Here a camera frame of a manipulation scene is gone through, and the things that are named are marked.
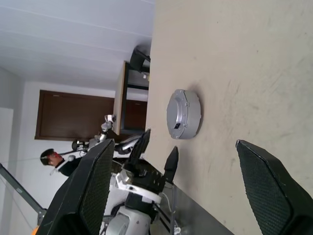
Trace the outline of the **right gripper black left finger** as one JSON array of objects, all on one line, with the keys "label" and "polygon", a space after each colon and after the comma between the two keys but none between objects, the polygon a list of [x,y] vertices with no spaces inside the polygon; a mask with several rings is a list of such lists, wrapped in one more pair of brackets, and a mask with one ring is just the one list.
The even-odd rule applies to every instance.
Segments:
[{"label": "right gripper black left finger", "polygon": [[56,192],[39,235],[98,235],[109,194],[115,142],[93,147]]}]

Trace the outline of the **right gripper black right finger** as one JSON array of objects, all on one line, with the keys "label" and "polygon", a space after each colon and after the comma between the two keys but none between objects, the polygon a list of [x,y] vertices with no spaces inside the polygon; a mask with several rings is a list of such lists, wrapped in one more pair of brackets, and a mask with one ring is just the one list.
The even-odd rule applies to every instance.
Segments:
[{"label": "right gripper black right finger", "polygon": [[245,140],[236,150],[249,204],[264,235],[311,235],[313,199],[281,161]]}]

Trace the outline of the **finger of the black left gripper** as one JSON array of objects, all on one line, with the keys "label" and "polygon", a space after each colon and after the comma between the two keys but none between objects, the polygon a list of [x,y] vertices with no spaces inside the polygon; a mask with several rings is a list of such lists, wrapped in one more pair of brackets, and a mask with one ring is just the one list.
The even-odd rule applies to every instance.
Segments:
[{"label": "finger of the black left gripper", "polygon": [[170,184],[173,184],[174,176],[178,167],[178,161],[179,161],[178,147],[174,146],[173,150],[171,151],[170,155],[167,158],[167,161],[164,167],[165,180]]},{"label": "finger of the black left gripper", "polygon": [[136,168],[139,164],[141,154],[147,149],[150,141],[151,129],[147,129],[137,140],[129,157],[129,167]]}]

